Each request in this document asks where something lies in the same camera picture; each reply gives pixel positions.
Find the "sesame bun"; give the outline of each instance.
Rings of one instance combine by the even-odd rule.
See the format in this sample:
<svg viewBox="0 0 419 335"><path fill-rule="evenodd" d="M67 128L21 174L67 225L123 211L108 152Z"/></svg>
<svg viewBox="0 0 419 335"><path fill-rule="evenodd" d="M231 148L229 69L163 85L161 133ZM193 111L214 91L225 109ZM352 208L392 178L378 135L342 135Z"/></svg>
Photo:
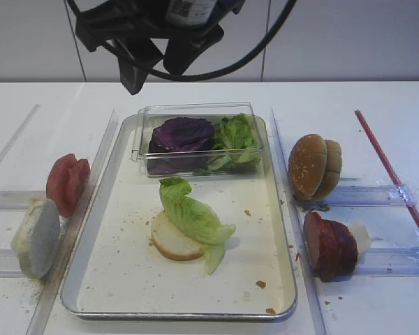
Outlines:
<svg viewBox="0 0 419 335"><path fill-rule="evenodd" d="M297 200L319 201L337 186L341 173L341 147L320 135L301 137L293 146L288 171Z"/></svg>

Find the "white bread slice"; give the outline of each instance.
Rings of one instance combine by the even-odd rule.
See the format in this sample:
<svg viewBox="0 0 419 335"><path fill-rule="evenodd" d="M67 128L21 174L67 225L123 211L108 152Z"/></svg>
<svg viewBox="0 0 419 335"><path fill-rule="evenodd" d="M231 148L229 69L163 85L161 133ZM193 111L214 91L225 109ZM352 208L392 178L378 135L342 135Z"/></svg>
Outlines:
<svg viewBox="0 0 419 335"><path fill-rule="evenodd" d="M59 212L54 201L39 200L28 208L11 242L25 276L41 279L48 273L59 246L60 232Z"/></svg>
<svg viewBox="0 0 419 335"><path fill-rule="evenodd" d="M171 260L195 260L203 256L204 245L183 234L164 211L152 221L151 240L161 255Z"/></svg>

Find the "purple cabbage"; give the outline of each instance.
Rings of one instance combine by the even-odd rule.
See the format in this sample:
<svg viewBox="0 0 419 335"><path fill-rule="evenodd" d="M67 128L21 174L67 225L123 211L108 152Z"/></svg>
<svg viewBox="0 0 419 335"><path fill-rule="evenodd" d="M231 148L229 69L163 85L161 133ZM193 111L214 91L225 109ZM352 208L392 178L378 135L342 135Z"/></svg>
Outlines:
<svg viewBox="0 0 419 335"><path fill-rule="evenodd" d="M167 150L213 137L214 126L206 119L176 117L154 129L155 144Z"/></svg>
<svg viewBox="0 0 419 335"><path fill-rule="evenodd" d="M193 152L211 150L214 127L206 119L177 117L154 129L149 153ZM173 174L207 168L208 157L149 159L147 169L154 174Z"/></svg>

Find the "qr code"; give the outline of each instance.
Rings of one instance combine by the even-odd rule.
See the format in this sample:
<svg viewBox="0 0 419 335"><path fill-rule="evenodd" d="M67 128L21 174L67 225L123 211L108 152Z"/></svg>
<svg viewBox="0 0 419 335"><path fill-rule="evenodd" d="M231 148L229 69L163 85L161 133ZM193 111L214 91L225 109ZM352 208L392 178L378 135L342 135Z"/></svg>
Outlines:
<svg viewBox="0 0 419 335"><path fill-rule="evenodd" d="M192 5L192 1L175 0L171 12L182 17L188 17Z"/></svg>

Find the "green lettuce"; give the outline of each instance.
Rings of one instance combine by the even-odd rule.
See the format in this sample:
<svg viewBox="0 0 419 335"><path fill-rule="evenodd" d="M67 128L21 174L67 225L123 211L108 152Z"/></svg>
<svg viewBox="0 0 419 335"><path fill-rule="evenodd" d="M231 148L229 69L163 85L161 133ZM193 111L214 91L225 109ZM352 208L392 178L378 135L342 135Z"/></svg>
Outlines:
<svg viewBox="0 0 419 335"><path fill-rule="evenodd" d="M168 177L160 183L160 199L166 215L186 236L205 244L205 271L211 274L219 266L225 243L236 226L222 225L210 206L189 197L192 188L187 180Z"/></svg>
<svg viewBox="0 0 419 335"><path fill-rule="evenodd" d="M211 159L209 170L230 170L231 172L254 171L260 160L258 139L253 124L247 115L241 113L232 118L224 117L216 126L212 150L251 149L241 154L226 154Z"/></svg>

